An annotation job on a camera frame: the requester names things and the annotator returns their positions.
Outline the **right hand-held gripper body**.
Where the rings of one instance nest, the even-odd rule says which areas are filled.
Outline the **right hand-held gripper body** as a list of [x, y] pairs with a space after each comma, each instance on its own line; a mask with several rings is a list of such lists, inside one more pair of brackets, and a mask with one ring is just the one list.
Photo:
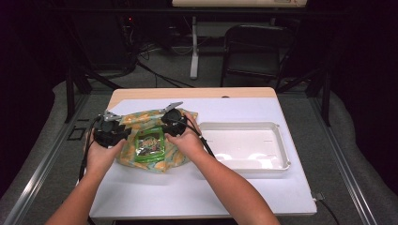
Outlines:
[[176, 107], [181, 105], [182, 101], [170, 103], [167, 107], [161, 110], [162, 122], [170, 122], [170, 128], [172, 130], [171, 136], [176, 137], [182, 135], [185, 132], [187, 126], [187, 118], [182, 114]]

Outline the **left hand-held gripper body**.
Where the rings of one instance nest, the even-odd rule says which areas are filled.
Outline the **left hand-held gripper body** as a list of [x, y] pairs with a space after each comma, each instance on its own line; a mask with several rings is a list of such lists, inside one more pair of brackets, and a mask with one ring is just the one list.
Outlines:
[[94, 140], [103, 147], [111, 147], [126, 138], [125, 126], [120, 125], [121, 117], [105, 111], [94, 128]]

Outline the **green snack packet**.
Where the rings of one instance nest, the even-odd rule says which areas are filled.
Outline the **green snack packet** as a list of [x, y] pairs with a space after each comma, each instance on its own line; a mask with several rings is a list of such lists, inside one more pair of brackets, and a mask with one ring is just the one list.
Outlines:
[[164, 134], [161, 127], [141, 130], [135, 136], [135, 161], [140, 163], [164, 160]]

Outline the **orange flower print drawstring bag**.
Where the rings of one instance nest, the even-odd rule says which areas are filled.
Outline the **orange flower print drawstring bag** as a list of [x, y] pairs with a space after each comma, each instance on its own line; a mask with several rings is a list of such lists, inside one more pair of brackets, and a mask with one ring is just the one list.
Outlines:
[[168, 169], [181, 166], [189, 161], [188, 158], [185, 157], [174, 144], [168, 142], [165, 137], [164, 160], [149, 163], [135, 161], [135, 136], [141, 130], [154, 127], [161, 128], [161, 117], [162, 113], [160, 110], [136, 112], [122, 117], [121, 124], [127, 128], [131, 128], [131, 133], [122, 151], [116, 156], [116, 160], [119, 164], [141, 168], [154, 173], [165, 173]]

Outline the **white plastic tray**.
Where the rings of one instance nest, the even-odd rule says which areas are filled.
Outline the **white plastic tray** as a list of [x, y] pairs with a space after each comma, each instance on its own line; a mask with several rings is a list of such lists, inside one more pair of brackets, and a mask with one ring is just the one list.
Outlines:
[[281, 173], [291, 165], [273, 122], [205, 122], [200, 129], [215, 158], [237, 173]]

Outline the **person's right hand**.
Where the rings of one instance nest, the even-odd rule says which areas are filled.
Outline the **person's right hand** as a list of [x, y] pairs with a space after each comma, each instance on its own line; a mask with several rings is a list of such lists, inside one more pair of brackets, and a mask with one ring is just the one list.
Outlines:
[[174, 144], [178, 150], [194, 163], [204, 161], [206, 158], [211, 158], [211, 155], [205, 150], [201, 140], [201, 131], [189, 112], [185, 113], [187, 117], [188, 127], [180, 136], [173, 137], [166, 134], [166, 139]]

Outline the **person's left hand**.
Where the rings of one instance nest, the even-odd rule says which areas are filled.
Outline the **person's left hand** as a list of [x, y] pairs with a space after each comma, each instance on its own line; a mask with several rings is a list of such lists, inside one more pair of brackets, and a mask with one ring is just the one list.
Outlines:
[[122, 139], [115, 146], [106, 148], [99, 145], [93, 136], [90, 136], [90, 138], [84, 176], [102, 179], [113, 164], [115, 157], [121, 152], [126, 140]]

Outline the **wooden table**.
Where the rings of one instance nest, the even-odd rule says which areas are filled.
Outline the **wooden table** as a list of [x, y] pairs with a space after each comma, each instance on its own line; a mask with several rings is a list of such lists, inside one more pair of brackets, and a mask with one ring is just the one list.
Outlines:
[[275, 98], [271, 87], [203, 87], [203, 88], [131, 88], [116, 89], [111, 95], [108, 110], [124, 99], [158, 98]]

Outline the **black metal stand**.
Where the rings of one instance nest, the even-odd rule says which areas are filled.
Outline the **black metal stand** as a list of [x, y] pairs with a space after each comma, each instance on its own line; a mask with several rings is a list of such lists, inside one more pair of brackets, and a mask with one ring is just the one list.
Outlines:
[[77, 87], [80, 92], [84, 95], [89, 95], [93, 90], [88, 79], [94, 79], [111, 89], [120, 89], [121, 86], [109, 81], [108, 79], [100, 76], [95, 71], [81, 66], [76, 61], [71, 60], [69, 62], [69, 71], [66, 74], [66, 87], [67, 87], [67, 117], [65, 122], [68, 123], [73, 115], [75, 114], [75, 93], [74, 87]]
[[318, 94], [321, 94], [321, 118], [325, 124], [329, 127], [329, 103], [330, 103], [330, 85], [331, 75], [324, 68], [316, 68], [309, 73], [305, 74], [300, 78], [296, 78], [292, 82], [285, 84], [276, 89], [277, 93], [284, 93], [291, 88], [309, 80], [309, 84], [305, 89], [304, 93], [308, 98], [316, 98]]

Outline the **white table mat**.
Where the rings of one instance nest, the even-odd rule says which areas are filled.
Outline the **white table mat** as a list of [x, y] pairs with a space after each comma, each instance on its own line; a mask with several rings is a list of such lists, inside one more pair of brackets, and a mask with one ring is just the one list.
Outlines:
[[[275, 97], [182, 98], [182, 108], [198, 114], [199, 125], [273, 122], [279, 126], [291, 162], [284, 172], [241, 173], [278, 216], [307, 216], [317, 208], [296, 146]], [[114, 163], [99, 186], [92, 218], [226, 218], [228, 212], [195, 165], [188, 162], [164, 173]]]

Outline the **white desk leg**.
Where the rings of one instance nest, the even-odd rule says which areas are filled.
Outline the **white desk leg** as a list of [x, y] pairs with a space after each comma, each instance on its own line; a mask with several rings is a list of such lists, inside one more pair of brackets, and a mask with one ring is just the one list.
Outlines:
[[191, 21], [191, 37], [192, 37], [192, 56], [191, 56], [191, 74], [190, 78], [196, 80], [198, 78], [198, 38], [197, 38], [197, 22], [196, 18], [193, 17]]

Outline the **dark computer tower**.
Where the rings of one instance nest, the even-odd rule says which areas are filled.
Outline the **dark computer tower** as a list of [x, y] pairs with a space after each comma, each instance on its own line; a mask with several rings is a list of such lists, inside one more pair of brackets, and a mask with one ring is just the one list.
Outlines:
[[73, 20], [92, 67], [104, 70], [135, 67], [136, 55], [128, 52], [114, 15], [80, 14]]

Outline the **black folding chair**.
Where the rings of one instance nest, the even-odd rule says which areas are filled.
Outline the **black folding chair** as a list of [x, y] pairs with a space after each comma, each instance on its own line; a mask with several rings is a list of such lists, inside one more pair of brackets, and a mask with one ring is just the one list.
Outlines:
[[296, 44], [296, 34], [287, 27], [239, 24], [224, 36], [222, 75], [248, 76], [276, 80], [278, 87], [283, 67]]

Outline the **beige desk top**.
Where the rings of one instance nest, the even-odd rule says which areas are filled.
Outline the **beige desk top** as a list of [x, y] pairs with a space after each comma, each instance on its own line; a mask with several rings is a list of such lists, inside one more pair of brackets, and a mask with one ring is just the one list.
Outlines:
[[308, 0], [172, 0], [181, 8], [305, 8]]

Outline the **aluminium floor rail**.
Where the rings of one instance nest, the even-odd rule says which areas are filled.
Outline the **aluminium floor rail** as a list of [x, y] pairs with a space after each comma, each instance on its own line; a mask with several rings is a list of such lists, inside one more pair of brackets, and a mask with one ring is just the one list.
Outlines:
[[89, 95], [76, 98], [74, 113], [68, 119], [67, 100], [58, 95], [52, 111], [22, 168], [4, 197], [0, 199], [0, 225], [21, 225], [51, 171], [61, 145], [71, 133]]
[[331, 154], [337, 165], [339, 173], [344, 180], [344, 184], [347, 188], [350, 198], [357, 209], [362, 224], [378, 225], [375, 216], [369, 207], [369, 204], [365, 200], [360, 185], [357, 182], [357, 179], [355, 175], [352, 173], [352, 170], [345, 158], [344, 152], [333, 133], [331, 126], [328, 126], [322, 117], [320, 103], [314, 97], [309, 97], [308, 100], [314, 110], [318, 123], [320, 124], [321, 128], [324, 130], [329, 140], [329, 144], [331, 146]]

